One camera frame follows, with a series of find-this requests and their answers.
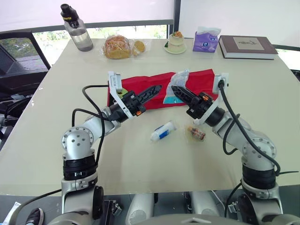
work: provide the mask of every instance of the white wall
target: white wall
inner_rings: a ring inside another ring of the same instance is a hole
[[[198,26],[218,27],[221,35],[300,47],[299,15],[300,0],[181,0],[179,30],[193,38]]]
[[[1,0],[0,32],[63,25],[60,5],[85,23],[173,19],[174,0]]]

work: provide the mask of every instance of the small plate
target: small plate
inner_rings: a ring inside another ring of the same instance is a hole
[[[166,48],[166,47],[164,47],[164,49],[165,49],[167,52],[171,53],[171,54],[181,54],[181,53],[184,53],[184,52],[186,51],[186,49],[187,49],[186,44],[184,43],[183,45],[184,45],[184,49],[183,49],[181,52],[171,52],[171,51],[168,50],[168,48]]]

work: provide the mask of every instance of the brown book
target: brown book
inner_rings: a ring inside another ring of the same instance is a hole
[[[266,37],[221,35],[219,43],[228,59],[273,60],[278,54]]]

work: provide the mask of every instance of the white table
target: white table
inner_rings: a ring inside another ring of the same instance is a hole
[[[107,71],[111,70],[120,72],[122,78],[186,68],[228,72],[227,95],[235,112],[275,143],[282,171],[300,170],[300,83],[279,57],[223,59],[219,48],[214,54],[192,52],[192,40],[186,40],[185,53],[172,55],[163,49],[165,40],[152,40],[151,49],[137,58],[109,60],[100,53],[103,42],[94,39],[95,47],[90,52],[80,52],[69,42],[50,69],[0,151],[0,194],[40,195],[60,188],[60,140],[71,126],[72,110],[80,107],[95,111],[81,89],[89,84],[106,84]],[[100,107],[106,105],[107,89],[89,93]],[[204,142],[188,142],[184,125],[192,118],[186,110],[186,106],[149,110],[105,137],[98,184],[106,195],[229,189],[239,182],[241,154],[225,155],[222,140],[207,125]],[[78,113],[76,124],[86,117]],[[152,143],[152,131],[169,120],[179,128]],[[281,186],[299,184],[300,175],[282,175],[277,182]]]

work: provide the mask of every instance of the bottle cap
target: bottle cap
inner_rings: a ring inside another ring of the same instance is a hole
[[[75,9],[73,9],[68,4],[62,4],[60,6],[62,12],[60,13],[63,20],[66,22],[72,22],[78,20],[79,16]]]

